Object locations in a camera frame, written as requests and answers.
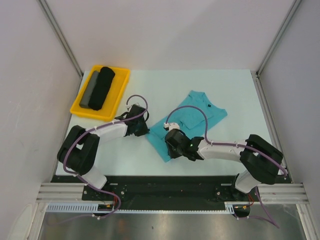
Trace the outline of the turquoise t-shirt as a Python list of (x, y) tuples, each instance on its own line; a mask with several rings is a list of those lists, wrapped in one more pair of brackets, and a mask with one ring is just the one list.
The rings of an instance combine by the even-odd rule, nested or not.
[[(205, 133), (205, 117), (200, 110), (202, 110), (207, 117), (208, 129), (213, 128), (228, 115), (225, 109), (215, 106), (210, 102), (204, 92), (199, 91), (190, 91), (187, 97), (180, 103), (180, 106), (188, 107), (174, 112), (169, 118), (169, 122), (177, 123), (189, 138), (199, 137)], [(199, 110), (190, 108), (189, 106), (195, 106), (199, 108)], [(150, 127), (149, 134), (146, 136), (147, 140), (165, 163), (171, 160), (165, 143), (167, 131), (164, 129), (164, 123), (166, 119), (167, 117), (165, 116)]]

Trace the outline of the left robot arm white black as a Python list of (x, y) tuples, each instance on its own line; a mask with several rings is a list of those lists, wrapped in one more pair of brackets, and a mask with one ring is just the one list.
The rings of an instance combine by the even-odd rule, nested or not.
[(88, 132), (87, 129), (75, 125), (62, 143), (57, 160), (65, 164), (67, 170), (93, 186), (93, 194), (98, 199), (105, 200), (110, 196), (111, 188), (106, 184), (107, 178), (95, 166), (99, 144), (130, 135), (146, 135), (149, 132), (146, 123), (148, 119), (149, 112), (146, 108), (133, 104), (108, 126), (96, 127)]

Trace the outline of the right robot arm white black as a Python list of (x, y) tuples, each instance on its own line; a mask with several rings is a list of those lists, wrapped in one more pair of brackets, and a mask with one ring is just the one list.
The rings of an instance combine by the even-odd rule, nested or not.
[(236, 175), (231, 196), (242, 201), (260, 184), (274, 185), (281, 166), (283, 153), (256, 134), (244, 141), (209, 142), (204, 137), (188, 138), (180, 129), (171, 129), (164, 138), (170, 158), (184, 156), (190, 161), (222, 159), (242, 163), (245, 171)]

